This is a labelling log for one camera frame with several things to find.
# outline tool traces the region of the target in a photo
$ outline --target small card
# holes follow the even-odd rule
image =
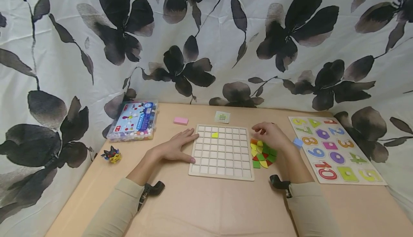
[[[217,110],[214,121],[218,123],[230,123],[230,115],[228,112],[220,112]]]

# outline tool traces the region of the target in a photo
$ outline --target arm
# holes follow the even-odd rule
[[[259,123],[252,129],[256,132],[254,134],[256,139],[278,150],[285,158],[292,195],[287,199],[287,203],[299,236],[340,237],[337,222],[321,193],[320,186],[314,182],[310,171],[305,166],[299,150],[273,123]]]
[[[130,221],[138,212],[143,186],[161,159],[195,163],[195,159],[181,152],[182,145],[198,138],[187,129],[146,152],[139,164],[115,186],[103,202],[82,237],[122,237]]]

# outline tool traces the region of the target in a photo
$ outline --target beige sleeve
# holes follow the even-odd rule
[[[90,221],[82,237],[122,237],[138,212],[143,186],[123,178]]]
[[[318,183],[290,185],[287,199],[300,237],[340,237],[340,230]]]

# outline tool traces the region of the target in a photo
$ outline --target blue block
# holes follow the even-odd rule
[[[300,149],[300,148],[303,146],[304,143],[301,141],[301,139],[295,138],[294,141],[293,141],[293,144],[294,144],[298,149]]]

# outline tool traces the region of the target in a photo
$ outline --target orange number 8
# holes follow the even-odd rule
[[[302,125],[303,123],[307,124],[307,122],[305,120],[301,120],[301,119],[297,119],[297,118],[293,118],[293,123],[295,125]]]
[[[341,145],[342,147],[348,148],[348,147],[354,147],[353,142],[350,140],[345,140],[344,143],[341,142],[340,140],[337,140],[338,144]]]
[[[308,146],[312,144],[318,144],[317,139],[315,139],[314,137],[302,137],[301,140]]]

